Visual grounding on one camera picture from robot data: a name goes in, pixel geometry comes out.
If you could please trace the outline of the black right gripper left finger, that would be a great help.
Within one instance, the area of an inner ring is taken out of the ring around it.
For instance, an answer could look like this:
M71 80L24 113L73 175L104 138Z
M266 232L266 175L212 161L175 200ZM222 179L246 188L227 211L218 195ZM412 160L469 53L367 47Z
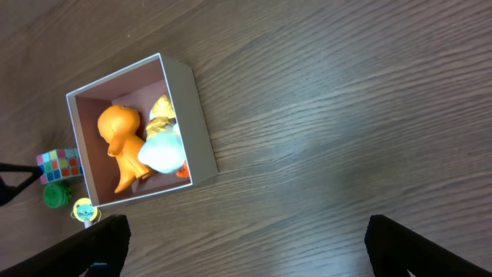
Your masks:
M2 276L119 277L131 230L125 215L111 215L37 255L1 271Z

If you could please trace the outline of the colourful puzzle cube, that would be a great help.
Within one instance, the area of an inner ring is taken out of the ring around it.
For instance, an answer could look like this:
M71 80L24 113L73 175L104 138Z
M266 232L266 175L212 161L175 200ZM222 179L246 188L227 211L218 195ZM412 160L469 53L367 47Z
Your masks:
M37 155L36 162L42 170L40 181L43 185L83 176L77 149L54 149Z

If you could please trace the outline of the orange dinosaur toy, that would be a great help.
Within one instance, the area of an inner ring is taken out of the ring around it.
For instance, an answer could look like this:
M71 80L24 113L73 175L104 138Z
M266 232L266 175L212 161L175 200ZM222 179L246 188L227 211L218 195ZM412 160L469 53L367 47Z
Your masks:
M118 163L120 177L115 193L128 189L137 179L145 180L155 174L138 159L145 143L137 136L140 124L138 111L124 105L112 105L98 118L100 136L108 143L107 154Z

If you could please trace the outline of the white plush duck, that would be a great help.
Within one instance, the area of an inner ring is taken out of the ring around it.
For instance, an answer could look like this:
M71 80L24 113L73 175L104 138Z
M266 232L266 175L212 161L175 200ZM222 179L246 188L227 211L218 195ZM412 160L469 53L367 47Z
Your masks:
M138 160L162 174L190 176L181 131L170 98L162 95L149 112L146 139Z

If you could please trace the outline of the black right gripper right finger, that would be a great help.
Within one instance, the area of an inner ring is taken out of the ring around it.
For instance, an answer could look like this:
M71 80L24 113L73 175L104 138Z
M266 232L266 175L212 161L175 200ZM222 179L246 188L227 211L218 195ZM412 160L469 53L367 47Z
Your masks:
M491 277L491 273L384 215L372 215L364 244L374 274Z

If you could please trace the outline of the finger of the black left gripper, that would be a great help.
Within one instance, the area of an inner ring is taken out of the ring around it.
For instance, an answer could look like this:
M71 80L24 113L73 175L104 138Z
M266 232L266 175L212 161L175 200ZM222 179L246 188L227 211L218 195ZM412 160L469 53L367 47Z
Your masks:
M1 163L1 173L18 174L15 179L5 181L1 178L1 206L7 205L22 191L41 178L43 171L33 165L13 165Z

